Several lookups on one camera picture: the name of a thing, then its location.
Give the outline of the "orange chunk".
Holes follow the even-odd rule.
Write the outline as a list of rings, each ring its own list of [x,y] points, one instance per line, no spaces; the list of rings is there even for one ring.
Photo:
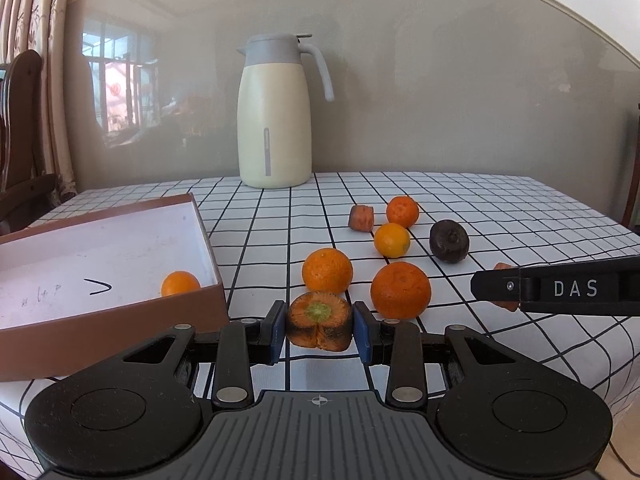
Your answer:
[[[518,266],[510,266],[505,262],[498,262],[494,270],[500,273],[498,279],[499,297],[492,300],[497,307],[515,312],[520,307],[518,302],[518,291],[516,290],[516,279],[518,278]]]

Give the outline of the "large orange tangerine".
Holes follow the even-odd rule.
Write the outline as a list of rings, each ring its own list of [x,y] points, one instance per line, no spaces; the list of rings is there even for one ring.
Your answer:
[[[373,307],[384,318],[411,320],[430,304],[432,286],[420,268],[398,261],[378,271],[370,286],[370,296]]]

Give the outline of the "dried persimmon half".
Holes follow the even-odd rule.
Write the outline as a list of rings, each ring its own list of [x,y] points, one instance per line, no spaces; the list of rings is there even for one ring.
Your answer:
[[[300,348],[345,351],[352,342],[352,307],[330,292],[306,292],[288,307],[286,334]]]

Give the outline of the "dark purple mangosteen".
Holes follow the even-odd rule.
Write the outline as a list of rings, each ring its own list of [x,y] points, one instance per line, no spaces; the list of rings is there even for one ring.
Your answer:
[[[462,225],[454,220],[435,222],[430,231],[432,254],[446,263],[459,263],[469,253],[470,239]]]

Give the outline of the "smooth orange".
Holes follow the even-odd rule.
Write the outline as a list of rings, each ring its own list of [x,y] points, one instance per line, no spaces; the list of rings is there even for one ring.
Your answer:
[[[200,288],[200,281],[192,273],[175,271],[169,273],[163,280],[162,286],[160,286],[160,296],[169,297],[186,294]]]

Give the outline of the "yellow orange small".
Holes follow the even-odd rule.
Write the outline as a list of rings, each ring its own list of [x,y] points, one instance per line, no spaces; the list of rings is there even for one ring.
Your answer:
[[[397,223],[386,223],[374,233],[374,247],[385,258],[403,257],[409,250],[411,238],[408,230]]]

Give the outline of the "carrot-like chunk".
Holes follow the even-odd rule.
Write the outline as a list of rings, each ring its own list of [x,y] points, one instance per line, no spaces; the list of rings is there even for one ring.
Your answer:
[[[348,226],[358,232],[371,232],[374,226],[374,209],[371,206],[355,204],[349,213]]]

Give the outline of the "brown cardboard box tray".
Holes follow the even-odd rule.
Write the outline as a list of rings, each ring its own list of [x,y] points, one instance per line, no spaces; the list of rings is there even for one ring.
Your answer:
[[[160,296],[166,276],[199,290]],[[1,239],[1,378],[70,375],[176,324],[229,321],[194,197],[182,194],[33,226]]]

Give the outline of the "cream thermos jug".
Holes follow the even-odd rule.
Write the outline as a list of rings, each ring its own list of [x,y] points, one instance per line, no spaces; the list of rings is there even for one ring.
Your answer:
[[[250,37],[243,55],[236,125],[239,170],[251,188],[292,188],[312,173],[311,110],[302,56],[314,59],[324,98],[335,100],[326,60],[307,34]]]

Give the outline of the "wooden sofa orange cushion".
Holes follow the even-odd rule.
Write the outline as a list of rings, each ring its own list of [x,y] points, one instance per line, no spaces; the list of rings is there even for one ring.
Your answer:
[[[39,147],[42,58],[34,50],[1,66],[1,233],[26,228],[52,208],[58,179]]]

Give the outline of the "beige curtain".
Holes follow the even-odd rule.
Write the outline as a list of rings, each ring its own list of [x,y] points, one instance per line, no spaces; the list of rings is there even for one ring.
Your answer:
[[[45,180],[55,205],[77,195],[63,89],[66,6],[67,0],[1,0],[1,66],[9,93],[1,99],[4,128],[25,127],[30,144],[10,163]],[[11,90],[23,91],[26,103]]]

